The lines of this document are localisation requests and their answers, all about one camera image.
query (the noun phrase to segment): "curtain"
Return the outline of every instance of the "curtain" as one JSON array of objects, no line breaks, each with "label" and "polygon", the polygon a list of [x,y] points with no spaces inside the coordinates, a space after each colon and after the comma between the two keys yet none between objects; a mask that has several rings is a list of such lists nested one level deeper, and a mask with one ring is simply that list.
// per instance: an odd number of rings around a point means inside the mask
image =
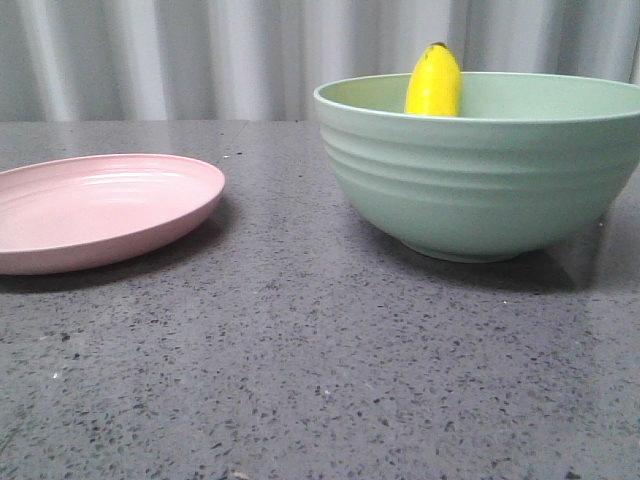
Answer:
[{"label": "curtain", "polygon": [[409,72],[640,82],[640,0],[2,0],[0,120],[313,118],[313,88]]}]

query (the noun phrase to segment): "yellow banana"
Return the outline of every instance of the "yellow banana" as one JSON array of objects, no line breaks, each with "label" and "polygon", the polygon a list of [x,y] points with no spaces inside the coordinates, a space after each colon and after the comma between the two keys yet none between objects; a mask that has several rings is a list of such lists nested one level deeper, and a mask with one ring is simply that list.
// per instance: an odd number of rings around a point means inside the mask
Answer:
[{"label": "yellow banana", "polygon": [[404,111],[456,116],[461,88],[462,75],[455,56],[444,43],[432,43],[413,69]]}]

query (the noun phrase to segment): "bowl base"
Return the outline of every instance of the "bowl base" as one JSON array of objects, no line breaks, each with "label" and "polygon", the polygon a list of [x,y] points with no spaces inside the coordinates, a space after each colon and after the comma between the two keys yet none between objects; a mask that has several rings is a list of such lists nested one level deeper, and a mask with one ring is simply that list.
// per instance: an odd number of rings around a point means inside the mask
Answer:
[{"label": "bowl base", "polygon": [[426,255],[427,257],[437,258],[438,260],[448,260],[450,262],[458,262],[458,263],[492,263],[492,262],[503,262],[505,260],[510,260],[512,258],[520,255],[519,253],[510,253],[506,255],[464,255],[450,252],[441,252],[439,250],[432,250],[430,248],[421,247],[419,245],[415,245],[410,242],[402,242],[404,245],[409,247],[411,250],[414,250],[422,255]]}]

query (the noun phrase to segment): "green bowl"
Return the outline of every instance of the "green bowl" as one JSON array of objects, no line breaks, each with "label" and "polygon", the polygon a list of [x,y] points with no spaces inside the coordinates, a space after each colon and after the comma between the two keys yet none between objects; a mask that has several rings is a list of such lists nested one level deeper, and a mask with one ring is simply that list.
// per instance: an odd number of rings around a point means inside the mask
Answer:
[{"label": "green bowl", "polygon": [[314,91],[349,201],[425,255],[492,262],[594,222],[640,160],[640,87],[560,75],[463,74],[459,117],[403,113],[408,74]]}]

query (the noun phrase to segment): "bowl rim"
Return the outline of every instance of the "bowl rim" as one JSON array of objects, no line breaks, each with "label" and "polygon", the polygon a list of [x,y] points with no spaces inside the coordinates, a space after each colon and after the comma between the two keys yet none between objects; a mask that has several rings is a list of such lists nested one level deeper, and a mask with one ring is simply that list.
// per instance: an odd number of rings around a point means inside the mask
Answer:
[{"label": "bowl rim", "polygon": [[[602,122],[608,120],[623,120],[640,116],[640,108],[632,110],[630,112],[609,114],[609,115],[592,115],[589,117],[567,117],[567,118],[549,118],[549,119],[517,119],[517,118],[479,118],[479,117],[459,117],[459,116],[438,116],[438,115],[416,115],[413,113],[401,113],[390,112],[387,110],[373,110],[364,107],[355,107],[345,103],[329,100],[321,95],[321,91],[339,85],[343,83],[351,83],[360,80],[367,80],[373,78],[391,78],[391,77],[404,77],[410,76],[411,73],[388,73],[381,75],[364,75],[358,77],[343,78],[340,80],[333,80],[323,83],[317,86],[313,90],[313,98],[322,104],[330,105],[341,110],[351,111],[355,113],[361,113],[371,116],[387,117],[387,118],[402,118],[414,122],[439,122],[439,123],[451,123],[451,124],[502,124],[502,125],[567,125],[572,123],[592,123]],[[566,75],[555,73],[525,73],[525,72],[503,72],[503,71],[464,71],[462,72],[463,79],[467,75],[485,75],[485,76],[521,76],[521,77],[547,77],[547,78],[564,78],[564,79],[577,79],[581,81],[588,81],[592,83],[609,84],[617,88],[627,88],[629,90],[637,90],[640,94],[640,85],[633,83],[620,82],[617,80],[607,80],[603,78],[585,77],[580,75]]]}]

